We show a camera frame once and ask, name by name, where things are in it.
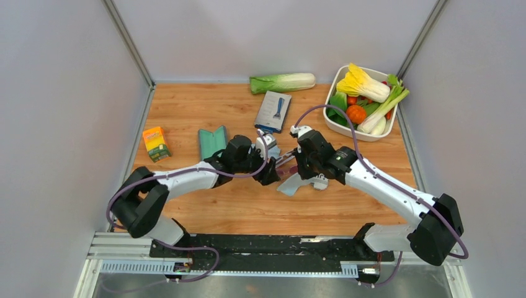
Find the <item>light blue cleaning cloth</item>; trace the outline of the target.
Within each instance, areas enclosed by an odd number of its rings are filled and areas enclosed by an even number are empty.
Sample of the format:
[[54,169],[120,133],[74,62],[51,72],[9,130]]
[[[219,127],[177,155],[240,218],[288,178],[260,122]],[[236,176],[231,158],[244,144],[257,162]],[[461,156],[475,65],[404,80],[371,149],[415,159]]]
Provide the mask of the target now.
[[278,192],[281,192],[287,196],[293,196],[298,188],[302,186],[309,185],[313,182],[313,178],[303,179],[299,173],[295,173],[287,178],[282,184],[277,188]]

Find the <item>pink transparent sunglasses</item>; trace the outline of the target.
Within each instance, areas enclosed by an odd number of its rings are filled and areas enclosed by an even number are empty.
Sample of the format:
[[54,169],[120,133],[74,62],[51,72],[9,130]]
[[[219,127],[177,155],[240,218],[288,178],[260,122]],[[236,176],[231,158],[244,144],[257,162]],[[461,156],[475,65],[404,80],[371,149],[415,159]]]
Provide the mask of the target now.
[[297,165],[292,165],[292,166],[290,166],[290,165],[288,165],[288,166],[283,165],[283,166],[281,166],[281,167],[276,169],[276,172],[277,172],[277,174],[278,174],[278,176],[280,178],[289,177],[289,176],[297,173],[297,171],[298,171]]

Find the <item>grey glasses case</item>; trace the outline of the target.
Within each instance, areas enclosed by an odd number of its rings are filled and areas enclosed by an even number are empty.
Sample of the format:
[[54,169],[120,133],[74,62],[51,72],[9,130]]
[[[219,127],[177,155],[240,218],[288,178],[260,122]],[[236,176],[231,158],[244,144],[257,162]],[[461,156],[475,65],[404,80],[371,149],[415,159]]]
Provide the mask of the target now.
[[204,129],[198,130],[198,146],[200,152],[200,159],[203,161],[211,157],[219,150],[226,148],[228,143],[227,129],[224,125],[218,127],[211,132]]

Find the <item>newspaper print pouch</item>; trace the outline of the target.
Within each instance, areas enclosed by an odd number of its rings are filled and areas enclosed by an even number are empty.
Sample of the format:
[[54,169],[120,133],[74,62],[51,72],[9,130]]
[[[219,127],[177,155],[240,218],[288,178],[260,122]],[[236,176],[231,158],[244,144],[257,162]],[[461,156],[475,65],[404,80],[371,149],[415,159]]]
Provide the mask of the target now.
[[318,174],[313,178],[311,185],[315,190],[323,191],[327,189],[329,180],[324,176],[324,174]]

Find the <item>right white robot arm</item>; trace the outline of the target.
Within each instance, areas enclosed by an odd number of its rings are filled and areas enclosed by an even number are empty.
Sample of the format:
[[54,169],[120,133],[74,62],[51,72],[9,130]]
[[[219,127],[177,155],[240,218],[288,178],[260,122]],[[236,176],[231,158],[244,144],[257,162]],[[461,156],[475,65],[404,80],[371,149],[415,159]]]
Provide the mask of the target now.
[[433,196],[398,181],[349,147],[336,150],[309,126],[291,127],[298,142],[293,155],[302,180],[322,176],[358,189],[405,219],[404,225],[366,223],[356,234],[355,254],[369,260],[382,251],[413,252],[440,266],[464,232],[456,200],[448,194]]

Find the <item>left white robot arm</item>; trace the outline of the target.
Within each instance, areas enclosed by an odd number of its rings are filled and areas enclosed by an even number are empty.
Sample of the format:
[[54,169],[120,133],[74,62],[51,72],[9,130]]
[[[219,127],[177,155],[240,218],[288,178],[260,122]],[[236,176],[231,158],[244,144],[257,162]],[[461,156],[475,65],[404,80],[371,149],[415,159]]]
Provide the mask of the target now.
[[133,238],[149,237],[165,243],[172,256],[186,255],[190,242],[184,236],[185,230],[174,219],[162,215],[164,206],[181,195],[220,187],[233,179],[253,178],[263,186],[277,182],[276,159],[269,155],[277,141],[270,133],[258,134],[255,142],[237,135],[226,148],[186,168],[137,168],[110,199],[107,217],[116,216],[117,228]]

